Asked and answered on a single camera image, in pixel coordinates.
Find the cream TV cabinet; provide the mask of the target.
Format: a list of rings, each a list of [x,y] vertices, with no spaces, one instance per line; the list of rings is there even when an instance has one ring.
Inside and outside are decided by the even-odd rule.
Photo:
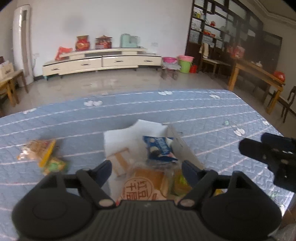
[[[145,48],[111,48],[73,51],[60,55],[61,60],[43,65],[43,76],[67,75],[99,70],[137,69],[140,66],[159,68],[162,57],[146,52]]]

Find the orange striped snack packet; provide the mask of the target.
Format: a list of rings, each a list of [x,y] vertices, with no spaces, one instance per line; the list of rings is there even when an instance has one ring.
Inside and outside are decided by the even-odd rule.
[[[133,158],[128,148],[108,156],[107,159],[111,161],[112,170],[118,177],[125,175],[133,164]]]

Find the dark wooden chair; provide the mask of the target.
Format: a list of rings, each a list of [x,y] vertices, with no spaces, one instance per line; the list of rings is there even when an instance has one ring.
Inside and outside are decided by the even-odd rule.
[[[14,108],[16,104],[19,104],[18,95],[16,93],[15,89],[15,81],[18,80],[18,78],[22,78],[23,86],[25,88],[25,91],[28,93],[28,87],[25,79],[25,75],[23,73],[23,70],[18,70],[15,72],[12,72],[8,74],[4,79],[1,80],[1,91],[6,91],[6,94],[8,96],[8,99],[10,101],[11,106]]]

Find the green bucket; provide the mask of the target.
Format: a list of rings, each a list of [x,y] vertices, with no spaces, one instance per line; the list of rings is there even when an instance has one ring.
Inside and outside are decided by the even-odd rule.
[[[192,66],[192,62],[194,60],[194,57],[187,56],[187,55],[179,55],[178,56],[178,64],[180,65],[180,72],[188,74],[190,71],[190,68]]]

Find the red bean bread packet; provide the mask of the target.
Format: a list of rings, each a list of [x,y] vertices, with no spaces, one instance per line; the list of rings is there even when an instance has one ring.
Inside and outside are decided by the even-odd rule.
[[[166,171],[151,168],[134,168],[125,180],[116,201],[162,201],[171,188],[171,175]]]

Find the dark display shelf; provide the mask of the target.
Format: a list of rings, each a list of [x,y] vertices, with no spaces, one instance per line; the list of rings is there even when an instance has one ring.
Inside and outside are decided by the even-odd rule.
[[[233,52],[244,49],[245,60],[274,73],[281,43],[241,1],[192,1],[185,54],[198,70],[230,76]]]

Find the wooden side table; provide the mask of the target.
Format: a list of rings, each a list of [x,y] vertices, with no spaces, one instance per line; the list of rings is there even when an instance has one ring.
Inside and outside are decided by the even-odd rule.
[[[262,102],[265,102],[270,88],[273,87],[275,89],[275,97],[271,100],[271,103],[268,104],[266,108],[267,114],[271,114],[278,101],[278,98],[280,97],[280,94],[283,91],[285,83],[256,64],[244,59],[234,59],[231,76],[228,82],[229,91],[234,90],[240,72],[243,72],[243,76],[247,76],[247,78],[251,80],[256,87],[263,87],[262,83],[264,82],[264,86],[266,88],[262,97]]]

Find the blue quilted table cover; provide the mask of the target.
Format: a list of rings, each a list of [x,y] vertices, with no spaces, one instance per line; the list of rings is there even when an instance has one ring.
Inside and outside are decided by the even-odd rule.
[[[103,134],[137,120],[172,125],[205,168],[221,174],[242,171],[285,212],[293,193],[274,186],[273,174],[242,156],[242,138],[259,140],[276,129],[257,111],[227,90],[174,90],[95,96],[29,109],[1,118],[1,240],[16,240],[13,206],[43,177],[37,162],[20,160],[27,142],[57,142],[55,154],[69,172],[94,168],[104,158]]]

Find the red gift box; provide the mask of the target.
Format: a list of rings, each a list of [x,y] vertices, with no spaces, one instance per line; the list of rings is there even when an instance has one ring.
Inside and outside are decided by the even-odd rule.
[[[112,37],[103,35],[95,39],[95,49],[111,49]]]

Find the red plastic bag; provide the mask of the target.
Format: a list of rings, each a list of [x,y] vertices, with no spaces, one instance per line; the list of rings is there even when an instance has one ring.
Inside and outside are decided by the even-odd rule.
[[[61,60],[61,57],[60,56],[62,54],[70,53],[72,51],[73,51],[72,48],[59,47],[58,48],[58,51],[57,51],[57,54],[56,54],[56,57],[55,57],[55,60],[56,61],[60,61]]]

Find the yellow-edged cracker packet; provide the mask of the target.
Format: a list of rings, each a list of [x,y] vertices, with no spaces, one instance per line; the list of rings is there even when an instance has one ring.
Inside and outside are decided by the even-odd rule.
[[[40,168],[44,168],[48,162],[56,140],[32,140],[22,147],[18,160],[33,160],[38,162]]]

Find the mint green appliance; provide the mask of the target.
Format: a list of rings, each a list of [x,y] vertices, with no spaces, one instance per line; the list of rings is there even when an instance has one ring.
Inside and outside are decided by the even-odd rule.
[[[138,48],[139,37],[130,34],[122,34],[120,37],[121,48]]]

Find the green snack box packet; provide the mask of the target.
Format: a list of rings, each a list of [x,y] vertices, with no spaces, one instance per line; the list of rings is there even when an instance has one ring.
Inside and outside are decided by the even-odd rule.
[[[64,172],[67,169],[67,163],[56,157],[52,157],[43,168],[43,175],[46,176],[49,173]]]

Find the small wooden stool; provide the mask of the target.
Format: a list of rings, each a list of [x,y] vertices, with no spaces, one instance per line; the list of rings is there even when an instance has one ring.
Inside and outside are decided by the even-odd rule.
[[[177,80],[181,66],[177,63],[163,63],[161,70],[161,78],[166,79],[169,73],[174,80]]]

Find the red round jar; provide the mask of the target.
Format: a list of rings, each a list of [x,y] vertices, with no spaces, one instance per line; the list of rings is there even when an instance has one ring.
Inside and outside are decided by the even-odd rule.
[[[77,36],[77,41],[75,43],[76,51],[86,51],[90,48],[89,36]]]

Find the white standing air conditioner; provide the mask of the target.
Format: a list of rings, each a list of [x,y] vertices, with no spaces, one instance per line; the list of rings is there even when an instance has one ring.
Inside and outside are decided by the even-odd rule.
[[[26,85],[34,81],[30,40],[31,6],[15,9],[13,19],[13,54],[15,70],[22,70]]]

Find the blue cookie packet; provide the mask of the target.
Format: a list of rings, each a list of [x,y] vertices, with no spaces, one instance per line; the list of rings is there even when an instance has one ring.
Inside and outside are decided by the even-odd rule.
[[[150,160],[162,163],[172,163],[178,160],[172,148],[174,138],[143,136],[142,139],[146,144]]]

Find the yellow snack bag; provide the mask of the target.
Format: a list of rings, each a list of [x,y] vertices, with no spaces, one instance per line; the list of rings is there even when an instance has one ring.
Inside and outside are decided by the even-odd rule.
[[[192,190],[192,187],[189,185],[185,179],[182,170],[176,169],[174,171],[173,184],[171,186],[171,194],[174,196],[185,196]]]

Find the white paper bag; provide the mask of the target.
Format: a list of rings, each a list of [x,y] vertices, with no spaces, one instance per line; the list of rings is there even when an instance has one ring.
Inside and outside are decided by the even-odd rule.
[[[5,61],[0,65],[0,80],[6,78],[14,72],[14,66],[10,61]]]

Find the pink basin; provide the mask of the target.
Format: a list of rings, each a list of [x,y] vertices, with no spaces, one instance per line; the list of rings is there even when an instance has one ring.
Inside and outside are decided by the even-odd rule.
[[[163,57],[163,63],[176,64],[177,61],[178,61],[178,59],[175,57]]]

